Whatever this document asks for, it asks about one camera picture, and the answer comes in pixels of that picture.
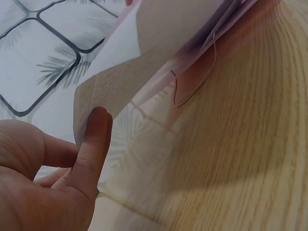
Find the knuckle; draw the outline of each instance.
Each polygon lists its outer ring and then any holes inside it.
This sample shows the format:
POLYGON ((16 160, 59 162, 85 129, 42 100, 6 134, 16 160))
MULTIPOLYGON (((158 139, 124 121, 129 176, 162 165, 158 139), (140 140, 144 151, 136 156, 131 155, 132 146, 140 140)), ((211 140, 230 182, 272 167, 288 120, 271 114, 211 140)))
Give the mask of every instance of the knuckle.
POLYGON ((85 158, 77 158, 77 160, 75 162, 75 166, 78 166, 80 168, 87 169, 87 170, 93 171, 93 172, 95 172, 97 170, 96 165, 93 162, 91 162, 91 161, 89 161, 85 158))

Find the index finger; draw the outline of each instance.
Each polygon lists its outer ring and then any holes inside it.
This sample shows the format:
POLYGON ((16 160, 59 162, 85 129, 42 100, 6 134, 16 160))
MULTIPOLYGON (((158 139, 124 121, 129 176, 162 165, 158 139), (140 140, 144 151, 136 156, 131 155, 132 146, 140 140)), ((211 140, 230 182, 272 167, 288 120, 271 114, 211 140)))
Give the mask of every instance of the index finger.
POLYGON ((82 192, 91 202, 95 201, 96 187, 109 149, 112 117, 104 108, 95 108, 89 118, 72 173, 71 186, 82 192))

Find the table surface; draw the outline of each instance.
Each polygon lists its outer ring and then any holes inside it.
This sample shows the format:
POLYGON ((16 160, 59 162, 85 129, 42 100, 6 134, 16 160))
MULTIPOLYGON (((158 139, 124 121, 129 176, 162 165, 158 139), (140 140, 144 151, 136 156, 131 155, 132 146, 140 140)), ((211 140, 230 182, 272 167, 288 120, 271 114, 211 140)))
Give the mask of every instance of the table surface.
POLYGON ((307 0, 259 0, 186 104, 156 99, 90 230, 308 230, 307 84, 307 0))

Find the patterned tablecloth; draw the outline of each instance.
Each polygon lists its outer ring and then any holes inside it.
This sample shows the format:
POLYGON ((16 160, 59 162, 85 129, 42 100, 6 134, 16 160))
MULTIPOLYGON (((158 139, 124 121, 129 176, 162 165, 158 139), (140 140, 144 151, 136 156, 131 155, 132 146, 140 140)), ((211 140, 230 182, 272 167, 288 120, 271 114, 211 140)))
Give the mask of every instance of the patterned tablecloth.
MULTIPOLYGON (((73 100, 78 81, 102 47, 124 2, 1 0, 0 119, 18 119, 74 142, 73 100)), ((100 186, 145 117, 134 100, 114 120, 100 186)), ((54 168, 42 167, 37 177, 54 168)))

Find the paper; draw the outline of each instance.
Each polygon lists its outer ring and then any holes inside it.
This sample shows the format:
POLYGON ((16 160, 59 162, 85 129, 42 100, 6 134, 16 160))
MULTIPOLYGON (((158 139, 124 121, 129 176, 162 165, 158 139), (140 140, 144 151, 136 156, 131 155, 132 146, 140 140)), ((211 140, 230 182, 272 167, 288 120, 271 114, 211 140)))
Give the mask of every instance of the paper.
POLYGON ((240 4, 240 0, 134 1, 76 89, 76 144, 83 140, 93 108, 102 106, 116 117, 156 73, 172 79, 172 68, 184 71, 240 4))

